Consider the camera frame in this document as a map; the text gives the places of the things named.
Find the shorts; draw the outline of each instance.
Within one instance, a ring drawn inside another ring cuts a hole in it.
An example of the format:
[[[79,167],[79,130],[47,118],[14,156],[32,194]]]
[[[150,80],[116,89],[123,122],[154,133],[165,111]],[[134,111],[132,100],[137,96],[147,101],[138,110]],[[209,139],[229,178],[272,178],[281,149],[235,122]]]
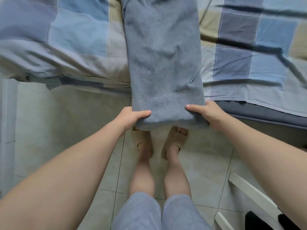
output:
[[[163,207],[147,193],[134,193],[112,222],[113,230],[209,230],[190,196],[174,195]]]

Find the finger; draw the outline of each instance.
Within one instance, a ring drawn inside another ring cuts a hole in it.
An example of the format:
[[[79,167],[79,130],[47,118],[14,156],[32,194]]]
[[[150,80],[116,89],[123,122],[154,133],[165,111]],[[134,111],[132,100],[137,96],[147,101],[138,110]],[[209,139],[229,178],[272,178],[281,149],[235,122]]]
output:
[[[186,105],[185,108],[189,111],[194,111],[198,113],[203,113],[205,106],[199,106],[199,105]]]
[[[135,113],[136,113],[137,119],[140,119],[140,118],[145,118],[151,115],[151,110],[136,111]]]

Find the forearm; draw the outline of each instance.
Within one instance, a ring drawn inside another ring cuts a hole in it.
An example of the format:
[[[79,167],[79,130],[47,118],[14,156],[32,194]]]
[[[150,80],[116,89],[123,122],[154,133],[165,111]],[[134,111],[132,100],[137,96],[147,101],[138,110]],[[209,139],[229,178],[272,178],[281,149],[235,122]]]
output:
[[[111,122],[22,181],[0,203],[3,229],[76,229],[121,133]]]
[[[307,154],[233,117],[223,122],[222,131],[278,207],[306,229]]]

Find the beige slipper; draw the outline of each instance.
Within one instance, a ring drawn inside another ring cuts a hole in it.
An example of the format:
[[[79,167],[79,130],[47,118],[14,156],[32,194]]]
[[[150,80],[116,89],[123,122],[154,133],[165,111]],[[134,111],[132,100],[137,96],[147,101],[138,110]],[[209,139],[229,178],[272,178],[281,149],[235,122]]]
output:
[[[150,131],[133,130],[132,128],[132,138],[137,148],[140,143],[148,141],[150,143],[151,157],[153,156],[154,151]]]
[[[177,145],[180,149],[184,146],[186,143],[188,136],[189,136],[189,131],[186,129],[187,135],[182,135],[180,132],[176,131],[175,126],[171,128],[171,131],[169,132],[169,135],[167,136],[166,142],[164,144],[164,147],[162,149],[162,157],[167,160],[166,157],[166,148],[170,144]]]

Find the white chair leg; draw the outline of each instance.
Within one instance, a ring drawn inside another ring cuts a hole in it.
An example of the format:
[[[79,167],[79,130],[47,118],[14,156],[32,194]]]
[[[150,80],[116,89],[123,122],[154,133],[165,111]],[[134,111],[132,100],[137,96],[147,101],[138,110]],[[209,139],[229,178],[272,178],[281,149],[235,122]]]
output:
[[[230,173],[228,180],[243,191],[255,203],[257,203],[264,211],[266,211],[273,219],[278,221],[278,215],[282,212],[277,208],[276,204],[256,187],[248,183],[236,173]]]
[[[234,230],[234,228],[230,225],[230,223],[226,220],[221,212],[217,212],[215,215],[215,221],[218,223],[222,230]]]

